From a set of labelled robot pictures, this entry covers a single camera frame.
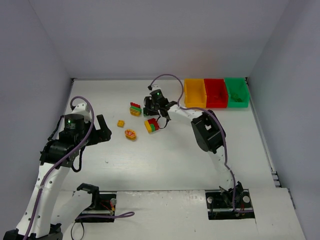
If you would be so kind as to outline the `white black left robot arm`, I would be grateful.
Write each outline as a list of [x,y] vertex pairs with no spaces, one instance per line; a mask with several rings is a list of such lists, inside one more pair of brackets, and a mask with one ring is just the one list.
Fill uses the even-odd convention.
[[100,128],[93,119],[82,113],[64,116],[64,129],[58,139],[50,139],[40,156],[39,172],[34,190],[25,213],[13,230],[4,234],[5,240],[61,240],[69,225],[89,208],[100,205],[98,186],[82,183],[70,201],[58,213],[54,207],[62,186],[76,157],[81,157],[84,148],[111,139],[103,115],[97,116]]

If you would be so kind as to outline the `yellow orange oval lego piece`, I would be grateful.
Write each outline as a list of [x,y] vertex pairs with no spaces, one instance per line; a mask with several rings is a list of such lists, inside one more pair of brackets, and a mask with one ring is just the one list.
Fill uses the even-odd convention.
[[137,139],[137,134],[134,130],[132,129],[126,129],[124,131],[125,137],[130,140],[130,141],[135,141]]

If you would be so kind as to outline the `yellow red green lego stack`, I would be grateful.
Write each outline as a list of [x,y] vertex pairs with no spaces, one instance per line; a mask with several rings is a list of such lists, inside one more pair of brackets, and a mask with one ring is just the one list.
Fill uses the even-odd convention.
[[144,126],[149,134],[156,132],[160,129],[160,126],[155,118],[145,120]]

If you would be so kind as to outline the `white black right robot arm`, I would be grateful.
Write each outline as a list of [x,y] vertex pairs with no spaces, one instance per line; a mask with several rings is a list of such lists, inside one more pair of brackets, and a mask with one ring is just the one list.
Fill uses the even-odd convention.
[[146,96],[143,104],[145,116],[160,116],[166,119],[166,123],[179,120],[190,124],[197,145],[208,153],[218,173],[222,199],[227,205],[238,202],[244,190],[228,165],[226,132],[214,112],[200,107],[183,107],[165,98],[160,89]]

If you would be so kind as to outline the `red green yellow striped stack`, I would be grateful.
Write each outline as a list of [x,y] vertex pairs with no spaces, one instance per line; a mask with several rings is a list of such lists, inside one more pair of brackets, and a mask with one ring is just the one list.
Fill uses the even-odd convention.
[[137,103],[130,102],[129,112],[135,117],[139,117],[142,114],[141,106]]

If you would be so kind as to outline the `green square lego brick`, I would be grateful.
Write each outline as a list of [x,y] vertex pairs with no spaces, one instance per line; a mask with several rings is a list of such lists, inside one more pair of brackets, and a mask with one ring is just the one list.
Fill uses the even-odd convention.
[[242,98],[239,97],[239,95],[236,93],[231,95],[231,101],[235,102],[235,103],[242,103],[243,102]]

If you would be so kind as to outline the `red oval lego piece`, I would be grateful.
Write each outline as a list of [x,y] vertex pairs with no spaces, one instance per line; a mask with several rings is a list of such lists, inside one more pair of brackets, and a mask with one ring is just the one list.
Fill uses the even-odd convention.
[[213,95],[213,98],[216,101],[222,101],[225,98],[225,94],[223,92],[217,92]]

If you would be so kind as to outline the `small yellow lego brick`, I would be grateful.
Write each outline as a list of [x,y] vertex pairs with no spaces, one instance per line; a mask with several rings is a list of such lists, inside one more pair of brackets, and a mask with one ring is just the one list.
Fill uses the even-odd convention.
[[124,121],[124,120],[118,120],[117,126],[118,126],[119,128],[123,128],[124,125],[125,125],[125,121]]

